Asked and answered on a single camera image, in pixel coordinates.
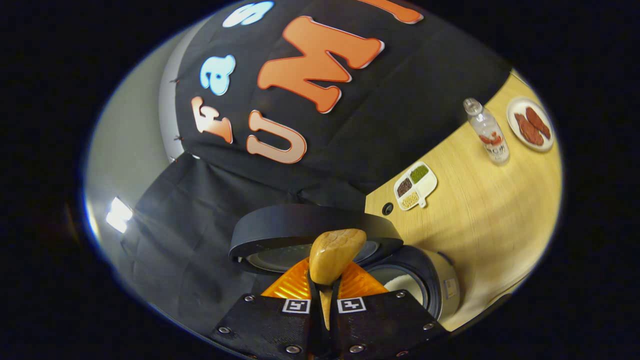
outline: black fabric backdrop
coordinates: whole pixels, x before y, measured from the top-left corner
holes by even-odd
[[[215,326],[237,296],[252,288],[261,291],[272,280],[255,281],[256,275],[228,260],[231,235],[243,215],[294,202],[364,210],[367,193],[464,123],[464,98],[488,101],[510,70],[495,53],[422,9],[424,19],[407,25],[360,1],[281,0],[254,24],[222,28],[245,3],[220,10],[187,48],[175,98],[186,153],[136,205],[116,265],[134,292],[201,334]],[[342,90],[328,114],[281,88],[257,87],[265,61],[300,55],[282,38],[286,25],[300,15],[385,43],[363,70],[350,69],[335,57],[353,80],[318,82]],[[210,56],[228,54],[236,58],[236,69],[228,91],[218,97],[200,85],[200,66]],[[215,107],[220,118],[230,119],[233,144],[197,131],[194,96]],[[247,120],[254,109],[306,138],[308,151],[300,162],[284,165],[247,153],[245,141],[252,134]],[[256,135],[275,147],[288,147],[277,136]]]

